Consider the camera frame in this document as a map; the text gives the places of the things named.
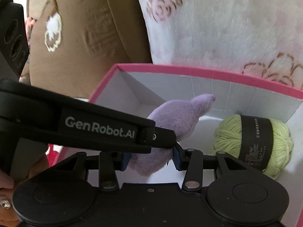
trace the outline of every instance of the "plush toy tail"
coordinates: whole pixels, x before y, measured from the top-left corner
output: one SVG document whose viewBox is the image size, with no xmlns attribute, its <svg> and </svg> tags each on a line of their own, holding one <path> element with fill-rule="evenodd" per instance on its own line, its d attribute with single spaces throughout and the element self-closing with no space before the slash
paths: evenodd
<svg viewBox="0 0 303 227">
<path fill-rule="evenodd" d="M 208 113 L 215 102 L 216 97 L 212 94 L 199 95 L 190 102 L 197 117 L 202 117 Z"/>
</svg>

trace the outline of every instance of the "finger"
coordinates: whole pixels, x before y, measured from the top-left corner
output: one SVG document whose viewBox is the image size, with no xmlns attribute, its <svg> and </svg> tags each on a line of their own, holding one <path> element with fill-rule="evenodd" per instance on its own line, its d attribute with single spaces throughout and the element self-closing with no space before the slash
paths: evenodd
<svg viewBox="0 0 303 227">
<path fill-rule="evenodd" d="M 12 189 L 14 187 L 14 180 L 12 177 L 0 170 L 0 188 Z"/>
</svg>

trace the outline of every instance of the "brown cushion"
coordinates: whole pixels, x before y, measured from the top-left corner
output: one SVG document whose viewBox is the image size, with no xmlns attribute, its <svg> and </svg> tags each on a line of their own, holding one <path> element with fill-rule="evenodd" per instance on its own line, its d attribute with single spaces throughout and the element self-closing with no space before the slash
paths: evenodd
<svg viewBox="0 0 303 227">
<path fill-rule="evenodd" d="M 62 43 L 44 44 L 54 10 L 48 0 L 31 35 L 31 84 L 71 97 L 88 98 L 114 63 L 150 63 L 146 27 L 137 0 L 56 0 Z"/>
</svg>

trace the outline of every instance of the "white fuzzy applique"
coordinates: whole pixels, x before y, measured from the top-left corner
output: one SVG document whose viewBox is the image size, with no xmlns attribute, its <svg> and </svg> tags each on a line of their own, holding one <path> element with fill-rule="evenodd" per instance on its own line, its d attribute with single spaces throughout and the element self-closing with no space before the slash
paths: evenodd
<svg viewBox="0 0 303 227">
<path fill-rule="evenodd" d="M 46 32 L 45 32 L 44 43 L 47 46 L 47 49 L 49 52 L 54 52 L 59 47 L 59 45 L 61 44 L 61 40 L 62 40 L 61 34 L 62 34 L 62 19 L 61 19 L 60 14 L 55 13 L 46 22 Z M 55 41 L 54 45 L 52 47 L 48 46 L 47 38 L 49 39 L 49 41 L 52 41 L 56 35 L 58 35 L 58 37 L 57 37 L 57 40 Z"/>
</svg>

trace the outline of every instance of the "yarn ball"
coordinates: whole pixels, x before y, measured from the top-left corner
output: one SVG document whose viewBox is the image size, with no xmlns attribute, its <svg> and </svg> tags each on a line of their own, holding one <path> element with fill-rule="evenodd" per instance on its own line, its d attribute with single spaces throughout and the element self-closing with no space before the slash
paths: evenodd
<svg viewBox="0 0 303 227">
<path fill-rule="evenodd" d="M 269 119 L 273 129 L 273 147 L 269 163 L 263 173 L 276 179 L 288 164 L 294 143 L 286 124 L 279 120 Z M 224 119 L 215 131 L 215 141 L 210 154 L 224 151 L 238 158 L 242 142 L 241 116 L 233 115 Z"/>
</svg>

